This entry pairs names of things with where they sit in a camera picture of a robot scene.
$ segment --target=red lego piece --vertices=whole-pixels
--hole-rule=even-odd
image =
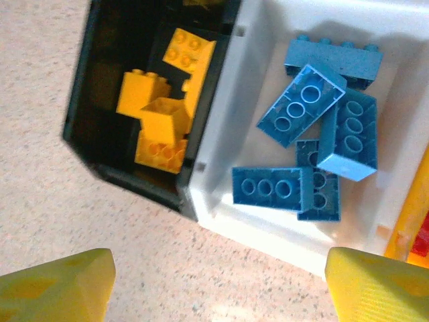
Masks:
[[[429,252],[429,211],[426,214],[426,218],[416,236],[411,251],[417,255],[426,257]]]

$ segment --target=floor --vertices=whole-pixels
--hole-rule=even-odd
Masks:
[[[60,133],[86,0],[0,2],[0,275],[111,248],[105,321],[336,321],[326,283],[95,179]]]

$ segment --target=plastic container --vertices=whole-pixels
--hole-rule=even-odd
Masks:
[[[429,142],[429,2],[243,0],[208,123],[186,188],[201,226],[323,276],[328,251],[383,254]],[[384,53],[365,91],[378,103],[379,170],[341,180],[341,222],[298,221],[296,213],[234,205],[235,166],[294,167],[257,122],[290,83],[288,43],[299,34]],[[303,138],[318,138],[318,124]]]
[[[240,4],[216,2],[201,6],[177,0],[92,0],[63,132],[95,175],[192,219],[182,187],[194,167]],[[176,28],[217,41],[177,175],[134,162],[139,120],[116,113],[124,72],[135,69],[167,78],[170,97],[183,99],[182,83],[189,74],[162,62]]]

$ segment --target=orange plastic piece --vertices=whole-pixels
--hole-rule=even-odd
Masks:
[[[183,100],[159,97],[138,113],[144,136],[149,141],[175,145],[189,128]]]
[[[350,248],[328,253],[326,281],[341,322],[429,318],[429,270]]]
[[[184,102],[186,112],[189,118],[194,119],[196,106],[200,99],[200,94],[204,80],[206,78],[208,66],[212,59],[213,51],[215,50],[216,42],[209,42],[201,51],[200,59],[196,63],[195,71],[192,73],[190,79],[183,82],[182,91],[186,92]]]
[[[429,268],[429,256],[411,253],[413,242],[429,211],[429,147],[423,155],[411,189],[396,222],[384,256]]]
[[[208,41],[186,30],[177,28],[162,60],[184,72],[192,74],[202,49]]]
[[[114,281],[108,249],[0,276],[0,322],[104,321]]]
[[[138,118],[139,111],[158,97],[168,97],[171,86],[154,72],[133,69],[123,77],[117,113]]]
[[[140,131],[135,163],[177,174],[182,167],[186,144],[188,140],[180,140],[175,146],[153,142]]]

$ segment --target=toy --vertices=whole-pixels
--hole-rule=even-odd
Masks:
[[[311,168],[233,168],[233,198],[240,205],[305,211],[313,207]]]
[[[187,143],[188,140],[180,140],[176,145],[150,141],[140,131],[135,163],[177,174],[182,167]]]
[[[333,247],[328,253],[325,276],[341,322],[428,320],[426,268]]]
[[[188,74],[192,74],[203,48],[208,43],[208,40],[177,28],[162,60]]]
[[[194,119],[196,106],[198,105],[198,100],[200,99],[200,94],[204,80],[206,78],[206,73],[210,61],[212,58],[213,50],[215,50],[216,42],[209,42],[201,51],[200,58],[196,63],[195,70],[192,73],[190,79],[187,79],[183,82],[182,91],[186,92],[184,98],[184,104],[186,112],[189,118]]]
[[[138,118],[142,107],[158,97],[168,97],[170,90],[171,86],[164,77],[133,69],[124,74],[116,112]]]
[[[268,109],[257,127],[287,148],[344,94],[346,80],[317,63],[307,64]]]
[[[108,249],[0,276],[0,321],[104,321],[114,281]]]
[[[360,181],[377,171],[377,100],[347,89],[323,116],[317,167]]]
[[[420,234],[423,224],[428,220],[429,213],[429,146],[426,148],[422,161],[414,177],[410,191],[404,201],[399,219],[397,220],[385,257],[395,260],[406,260],[413,265],[429,268],[429,256],[423,257],[411,252],[413,242]]]
[[[429,211],[414,240],[411,252],[426,257],[429,254]]]
[[[358,49],[354,48],[352,42],[335,46],[328,38],[322,38],[317,43],[311,42],[308,36],[301,35],[289,43],[284,62],[287,74],[296,76],[312,59],[317,59],[345,77],[348,87],[366,89],[377,77],[383,54],[373,44]]]
[[[191,120],[183,100],[158,97],[137,114],[144,136],[149,141],[175,145],[183,138]]]
[[[340,180],[332,173],[316,168],[318,140],[296,141],[296,165],[313,167],[314,207],[298,214],[298,220],[340,221]]]

